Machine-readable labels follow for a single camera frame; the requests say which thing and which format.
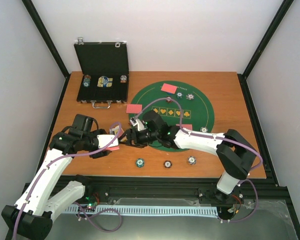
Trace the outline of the teal poker chip stack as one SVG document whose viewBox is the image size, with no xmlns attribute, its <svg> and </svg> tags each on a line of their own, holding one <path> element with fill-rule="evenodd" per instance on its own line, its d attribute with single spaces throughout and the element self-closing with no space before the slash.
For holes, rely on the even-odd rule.
<svg viewBox="0 0 300 240">
<path fill-rule="evenodd" d="M 135 161 L 135 165 L 138 167 L 138 168 L 142 168 L 144 165 L 145 165 L 145 160 L 143 158 L 138 158 L 136 161 Z"/>
</svg>

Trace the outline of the brown poker chip stack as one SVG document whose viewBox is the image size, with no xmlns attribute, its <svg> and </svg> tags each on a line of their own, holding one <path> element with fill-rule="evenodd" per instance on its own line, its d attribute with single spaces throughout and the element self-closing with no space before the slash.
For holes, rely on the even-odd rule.
<svg viewBox="0 0 300 240">
<path fill-rule="evenodd" d="M 163 163 L 163 166 L 167 169 L 171 168 L 172 167 L 172 162 L 169 161 L 169 160 L 166 160 L 164 163 Z"/>
</svg>

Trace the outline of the red playing card deck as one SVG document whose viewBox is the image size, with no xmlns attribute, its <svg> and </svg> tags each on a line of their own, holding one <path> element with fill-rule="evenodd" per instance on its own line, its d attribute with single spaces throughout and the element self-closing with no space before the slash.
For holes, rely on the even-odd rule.
<svg viewBox="0 0 300 240">
<path fill-rule="evenodd" d="M 117 125 L 114 128 L 111 128 L 109 130 L 109 134 L 117 135 L 118 138 L 120 138 L 123 133 L 124 133 L 124 131 L 119 125 Z M 119 144 L 114 146 L 114 143 L 107 148 L 107 150 L 109 150 L 109 151 L 115 151 L 115 150 L 119 150 L 119 149 L 120 149 Z"/>
</svg>

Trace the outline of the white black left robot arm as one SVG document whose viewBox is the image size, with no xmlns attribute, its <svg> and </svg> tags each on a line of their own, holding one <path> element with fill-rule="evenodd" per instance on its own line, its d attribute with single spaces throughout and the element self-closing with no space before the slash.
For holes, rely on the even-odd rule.
<svg viewBox="0 0 300 240">
<path fill-rule="evenodd" d="M 1 212 L 13 240 L 18 235 L 44 240 L 63 210 L 79 199 L 86 202 L 93 198 L 91 181 L 82 175 L 77 175 L 57 194 L 51 193 L 75 157 L 105 157 L 110 153 L 108 148 L 118 146 L 119 134 L 101 128 L 92 130 L 97 123 L 92 117 L 77 114 L 72 125 L 53 136 L 32 182 L 14 205 L 6 205 Z"/>
</svg>

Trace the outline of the purple poker chip stack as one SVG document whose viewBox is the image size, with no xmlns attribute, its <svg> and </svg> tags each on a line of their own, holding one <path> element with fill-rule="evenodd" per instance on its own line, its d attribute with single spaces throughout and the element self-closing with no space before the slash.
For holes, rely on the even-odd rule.
<svg viewBox="0 0 300 240">
<path fill-rule="evenodd" d="M 188 159 L 187 159 L 187 162 L 190 165 L 194 165 L 196 163 L 196 158 L 194 156 L 189 156 Z"/>
</svg>

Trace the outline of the red card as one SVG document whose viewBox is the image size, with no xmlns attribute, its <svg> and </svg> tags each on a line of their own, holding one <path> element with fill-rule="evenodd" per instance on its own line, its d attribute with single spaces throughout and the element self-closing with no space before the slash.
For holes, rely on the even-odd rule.
<svg viewBox="0 0 300 240">
<path fill-rule="evenodd" d="M 177 86 L 175 85 L 171 85 L 171 84 L 168 84 L 168 83 L 164 83 L 161 87 L 161 91 L 163 92 L 166 92 L 166 93 L 169 93 L 169 94 L 175 94 L 176 91 L 177 91 Z"/>
<path fill-rule="evenodd" d="M 141 104 L 128 104 L 126 106 L 126 113 L 127 114 L 139 114 L 143 109 Z"/>
<path fill-rule="evenodd" d="M 193 125 L 192 124 L 176 124 L 179 129 L 186 129 L 187 131 L 192 131 L 193 130 Z"/>
</svg>

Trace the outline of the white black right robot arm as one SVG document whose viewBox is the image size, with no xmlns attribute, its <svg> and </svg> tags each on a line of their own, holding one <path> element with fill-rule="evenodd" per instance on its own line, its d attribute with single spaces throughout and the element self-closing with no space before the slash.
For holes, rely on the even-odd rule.
<svg viewBox="0 0 300 240">
<path fill-rule="evenodd" d="M 163 147 L 175 150 L 196 150 L 219 158 L 224 172 L 214 189 L 214 198 L 225 202 L 235 187 L 243 183 L 259 153 L 236 130 L 225 133 L 193 131 L 179 125 L 169 125 L 154 110 L 146 112 L 142 120 L 130 119 L 131 128 L 120 137 L 119 143 L 130 147 L 145 148 L 157 141 Z"/>
</svg>

